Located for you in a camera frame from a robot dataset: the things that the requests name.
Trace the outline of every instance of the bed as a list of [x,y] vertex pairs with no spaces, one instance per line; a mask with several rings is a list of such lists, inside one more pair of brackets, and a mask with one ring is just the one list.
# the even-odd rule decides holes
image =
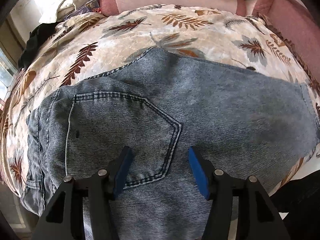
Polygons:
[[[44,98],[62,86],[117,71],[152,48],[234,65],[295,84],[308,84],[313,114],[319,122],[320,97],[316,78],[292,43],[272,29],[268,17],[257,17],[257,10],[253,13],[255,5],[252,4],[256,1],[251,1],[247,7],[248,1],[244,1],[245,13],[238,8],[242,4],[239,0],[233,13],[158,3],[112,15],[117,14],[115,10],[108,17],[100,12],[89,12],[59,23],[55,34],[41,46],[30,67],[20,72],[3,116],[0,168],[4,182],[23,198],[28,189],[37,185],[27,177],[31,166],[26,120]],[[247,15],[248,8],[252,9],[250,15]],[[273,182],[269,194],[319,154],[320,144],[309,152],[285,160],[280,164],[283,175]],[[41,209],[24,204],[41,215]]]

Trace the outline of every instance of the beige blanket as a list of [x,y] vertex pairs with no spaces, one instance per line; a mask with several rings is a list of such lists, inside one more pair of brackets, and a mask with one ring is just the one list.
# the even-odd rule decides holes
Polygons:
[[[60,86],[125,65],[155,46],[288,82],[310,83],[285,44],[254,17],[177,5],[152,5],[109,18],[100,13],[73,17],[57,26],[12,92],[0,155],[9,188],[18,196],[24,190],[29,168],[26,118],[45,97]],[[309,92],[317,113],[319,96],[311,88]],[[304,162],[300,160],[283,183]]]

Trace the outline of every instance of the striped denim texture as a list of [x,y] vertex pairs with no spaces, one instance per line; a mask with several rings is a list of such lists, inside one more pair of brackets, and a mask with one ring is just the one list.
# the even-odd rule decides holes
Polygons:
[[[38,215],[63,176],[88,177],[125,145],[133,149],[125,190],[110,203],[120,239],[202,235],[211,202],[197,189],[190,146],[231,176],[257,176],[270,191],[315,148],[319,130],[306,85],[159,48],[61,87],[27,123],[21,202]],[[84,222],[92,239],[87,200]]]

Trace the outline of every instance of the denim fabric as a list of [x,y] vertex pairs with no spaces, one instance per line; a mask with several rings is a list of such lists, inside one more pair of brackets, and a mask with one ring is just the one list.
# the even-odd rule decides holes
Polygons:
[[[28,210],[41,215],[63,176],[88,177],[129,145],[135,159],[111,202],[120,239],[178,240],[201,236],[211,205],[193,178],[190,146],[270,191],[316,146],[319,127],[306,85],[162,49],[61,87],[27,123]],[[91,238],[86,200],[84,221]]]

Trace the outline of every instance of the white wall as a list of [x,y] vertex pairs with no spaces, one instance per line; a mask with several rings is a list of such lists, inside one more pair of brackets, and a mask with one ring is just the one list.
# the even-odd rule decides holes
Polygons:
[[57,0],[19,0],[11,11],[14,25],[27,42],[29,33],[38,25],[43,12]]

